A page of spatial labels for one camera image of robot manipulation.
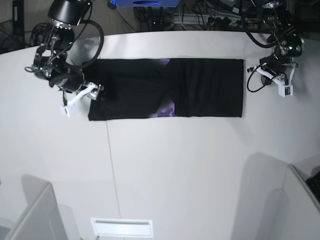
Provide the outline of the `black robot arm right side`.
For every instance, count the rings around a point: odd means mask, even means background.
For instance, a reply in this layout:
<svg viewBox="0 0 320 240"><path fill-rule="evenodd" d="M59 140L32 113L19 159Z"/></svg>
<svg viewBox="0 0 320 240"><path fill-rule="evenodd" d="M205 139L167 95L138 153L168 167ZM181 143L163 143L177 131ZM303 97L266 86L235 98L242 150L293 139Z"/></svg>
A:
<svg viewBox="0 0 320 240"><path fill-rule="evenodd" d="M63 100L67 93L76 93L80 98L96 100L104 89L102 85L85 80L82 70L98 59L104 45L104 32L101 26L91 20L93 1L91 0L55 0L50 6L48 17L52 19L44 33L44 39L36 49L33 64L25 71L37 78L47 80L52 88L62 91ZM95 55L81 65L67 63L68 51L78 40L72 27L91 25L99 32L99 45Z"/></svg>

